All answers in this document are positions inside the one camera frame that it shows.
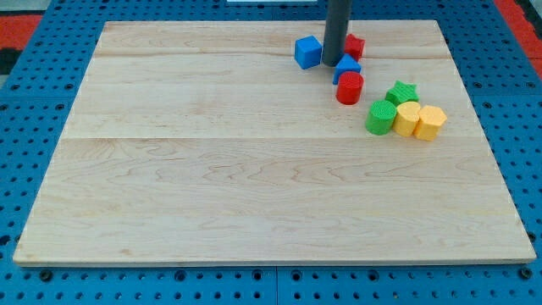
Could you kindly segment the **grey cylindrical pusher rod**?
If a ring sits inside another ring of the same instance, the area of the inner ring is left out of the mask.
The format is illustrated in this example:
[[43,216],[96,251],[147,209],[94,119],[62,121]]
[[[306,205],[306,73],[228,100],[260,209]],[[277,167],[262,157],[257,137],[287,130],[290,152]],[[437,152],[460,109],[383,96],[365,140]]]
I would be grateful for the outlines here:
[[335,67],[344,53],[352,0],[328,0],[322,62]]

